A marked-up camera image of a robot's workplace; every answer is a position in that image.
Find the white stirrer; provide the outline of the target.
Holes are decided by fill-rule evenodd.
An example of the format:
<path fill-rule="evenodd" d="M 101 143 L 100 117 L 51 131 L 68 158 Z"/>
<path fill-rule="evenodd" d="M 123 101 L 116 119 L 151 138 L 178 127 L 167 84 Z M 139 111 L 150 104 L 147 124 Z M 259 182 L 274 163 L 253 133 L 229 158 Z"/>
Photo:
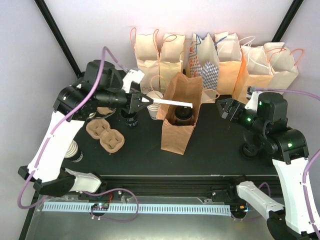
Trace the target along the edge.
<path fill-rule="evenodd" d="M 193 108 L 193 104 L 189 103 L 189 102 L 167 100 L 167 99 L 162 99 L 162 98 L 152 98 L 152 100 L 154 103 L 158 103 L 158 104 L 166 104 L 166 105 L 174 105 L 174 106 Z"/>

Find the black cup lid stack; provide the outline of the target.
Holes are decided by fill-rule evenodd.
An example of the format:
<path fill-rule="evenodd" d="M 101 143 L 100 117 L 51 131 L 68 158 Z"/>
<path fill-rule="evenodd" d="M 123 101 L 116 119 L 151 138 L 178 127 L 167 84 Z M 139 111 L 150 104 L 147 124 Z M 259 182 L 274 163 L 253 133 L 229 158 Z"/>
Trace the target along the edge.
<path fill-rule="evenodd" d="M 252 159 L 258 156 L 259 153 L 259 149 L 253 145 L 253 144 L 248 144 L 248 143 L 244 143 L 241 147 L 240 147 L 240 153 L 248 159 Z"/>

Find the brown kraft paper bag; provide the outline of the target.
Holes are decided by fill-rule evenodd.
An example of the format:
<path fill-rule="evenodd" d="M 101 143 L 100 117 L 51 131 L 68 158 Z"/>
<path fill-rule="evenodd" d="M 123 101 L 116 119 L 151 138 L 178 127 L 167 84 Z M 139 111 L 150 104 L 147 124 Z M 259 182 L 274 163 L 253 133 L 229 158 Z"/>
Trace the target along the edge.
<path fill-rule="evenodd" d="M 203 78 L 187 77 L 177 72 L 166 89 L 163 99 L 192 104 L 180 106 L 161 103 L 156 118 L 162 120 L 161 149 L 183 155 L 199 118 L 203 103 L 216 100 L 220 94 L 215 89 L 203 89 Z"/>

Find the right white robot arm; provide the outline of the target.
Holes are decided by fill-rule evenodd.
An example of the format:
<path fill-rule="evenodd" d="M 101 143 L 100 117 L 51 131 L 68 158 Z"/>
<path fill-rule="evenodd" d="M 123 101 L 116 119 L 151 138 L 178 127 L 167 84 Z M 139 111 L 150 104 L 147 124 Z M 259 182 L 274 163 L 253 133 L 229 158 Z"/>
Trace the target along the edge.
<path fill-rule="evenodd" d="M 310 184 L 307 140 L 301 131 L 288 126 L 288 103 L 281 92 L 249 89 L 248 93 L 245 104 L 233 98 L 218 100 L 219 115 L 252 133 L 242 154 L 254 157 L 264 153 L 271 159 L 284 202 L 276 202 L 249 180 L 228 187 L 228 198 L 252 206 L 276 240 L 316 240 L 320 216 Z"/>

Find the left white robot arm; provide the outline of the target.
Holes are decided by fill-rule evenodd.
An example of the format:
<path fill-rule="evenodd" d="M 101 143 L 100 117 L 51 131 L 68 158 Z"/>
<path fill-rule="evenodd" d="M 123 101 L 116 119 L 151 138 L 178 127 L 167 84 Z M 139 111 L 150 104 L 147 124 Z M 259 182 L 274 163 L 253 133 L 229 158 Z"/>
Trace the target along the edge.
<path fill-rule="evenodd" d="M 44 196 L 88 192 L 97 200 L 103 199 L 108 188 L 99 175 L 64 168 L 62 163 L 64 159 L 77 161 L 83 156 L 74 138 L 97 108 L 121 109 L 132 114 L 153 103 L 145 94 L 131 90 L 131 84 L 139 84 L 144 76 L 140 68 L 121 76 L 110 62 L 90 61 L 82 76 L 58 94 L 41 146 L 18 174 L 26 182 L 33 182 L 34 189 Z"/>

